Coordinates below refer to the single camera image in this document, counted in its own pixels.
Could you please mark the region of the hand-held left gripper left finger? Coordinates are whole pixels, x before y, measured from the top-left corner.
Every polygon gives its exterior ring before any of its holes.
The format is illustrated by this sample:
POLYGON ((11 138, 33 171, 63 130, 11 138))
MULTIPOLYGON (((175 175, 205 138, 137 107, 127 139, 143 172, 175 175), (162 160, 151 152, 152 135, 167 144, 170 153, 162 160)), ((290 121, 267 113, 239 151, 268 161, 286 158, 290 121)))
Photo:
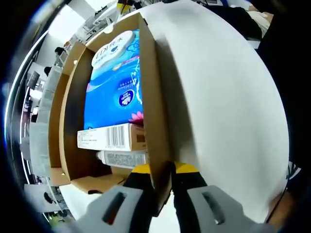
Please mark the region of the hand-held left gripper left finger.
POLYGON ((156 213, 156 194, 148 164, 132 170, 87 208, 76 222, 76 233, 147 233, 156 213))

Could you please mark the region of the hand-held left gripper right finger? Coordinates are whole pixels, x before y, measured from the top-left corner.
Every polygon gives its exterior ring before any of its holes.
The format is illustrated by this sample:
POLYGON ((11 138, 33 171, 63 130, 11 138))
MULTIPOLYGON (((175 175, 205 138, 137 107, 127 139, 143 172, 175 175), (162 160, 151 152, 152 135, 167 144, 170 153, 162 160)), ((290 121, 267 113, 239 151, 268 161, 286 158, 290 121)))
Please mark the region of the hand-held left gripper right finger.
POLYGON ((171 162, 174 207, 182 233, 268 233, 270 225, 248 218, 242 205, 215 185, 207 185, 198 169, 171 162))

